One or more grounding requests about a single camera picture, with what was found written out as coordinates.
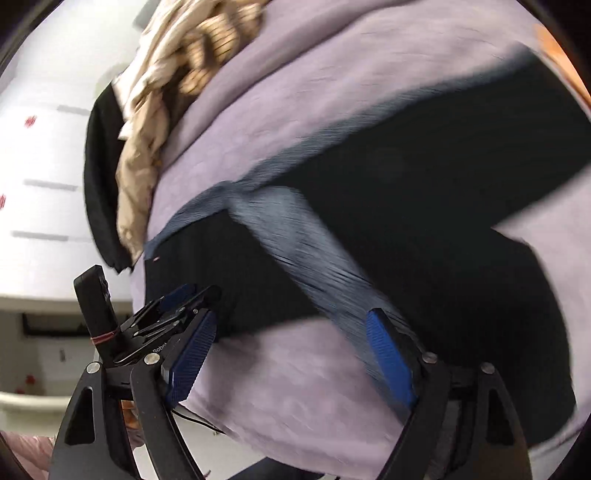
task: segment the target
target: white wall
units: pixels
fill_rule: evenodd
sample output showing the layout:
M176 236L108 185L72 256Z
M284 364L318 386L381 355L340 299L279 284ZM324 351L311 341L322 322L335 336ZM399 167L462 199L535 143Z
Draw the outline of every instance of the white wall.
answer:
M140 32L132 22L145 0L64 0L20 49L17 76L94 85L129 63Z

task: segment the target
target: black cloth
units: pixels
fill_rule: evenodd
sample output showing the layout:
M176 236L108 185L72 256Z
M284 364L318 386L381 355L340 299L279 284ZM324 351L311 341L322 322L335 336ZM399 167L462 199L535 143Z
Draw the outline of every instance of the black cloth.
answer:
M535 254L491 227L575 176L590 151L589 121L535 59L408 106L271 184L302 192L429 349L493 362L535 445L573 411L566 329ZM145 267L148 301L219 285L221 335L317 313L227 211L172 235Z
M230 480L317 480L323 476L323 473L307 472L270 458L263 458L242 472L238 472Z
M115 172L125 142L123 116L111 84L97 98L86 131L84 197L90 230L105 264L117 273L131 267L131 256L117 235L119 189Z

